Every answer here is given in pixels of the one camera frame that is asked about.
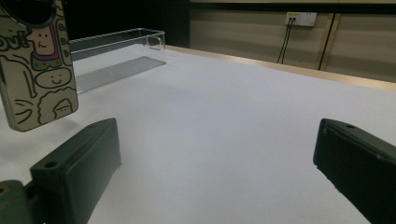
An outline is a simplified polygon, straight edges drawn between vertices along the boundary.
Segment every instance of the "phone case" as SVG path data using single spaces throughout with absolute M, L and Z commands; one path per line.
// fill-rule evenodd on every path
M 20 132 L 78 109 L 61 0 L 0 0 L 0 92 Z

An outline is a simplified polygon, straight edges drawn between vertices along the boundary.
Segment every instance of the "clear acrylic box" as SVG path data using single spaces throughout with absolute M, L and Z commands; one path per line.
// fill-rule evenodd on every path
M 166 64 L 163 31 L 137 28 L 70 40 L 78 93 Z

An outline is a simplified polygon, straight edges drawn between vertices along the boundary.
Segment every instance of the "wall panel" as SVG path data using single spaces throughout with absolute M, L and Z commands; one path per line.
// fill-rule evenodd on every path
M 293 27 L 285 64 L 315 69 L 328 14 L 315 27 Z M 276 63 L 286 33 L 285 12 L 192 10 L 191 48 Z
M 396 82 L 396 15 L 343 14 L 325 71 Z

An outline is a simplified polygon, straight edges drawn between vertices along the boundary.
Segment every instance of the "white tabletop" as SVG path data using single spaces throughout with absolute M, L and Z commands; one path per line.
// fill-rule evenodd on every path
M 90 224 L 368 223 L 313 164 L 318 126 L 337 119 L 396 145 L 396 92 L 166 55 L 166 65 L 86 92 L 75 114 L 28 133 L 11 131 L 0 109 L 0 180 L 26 184 L 69 137 L 116 118 L 122 166 Z M 89 66 L 75 63 L 76 73 Z

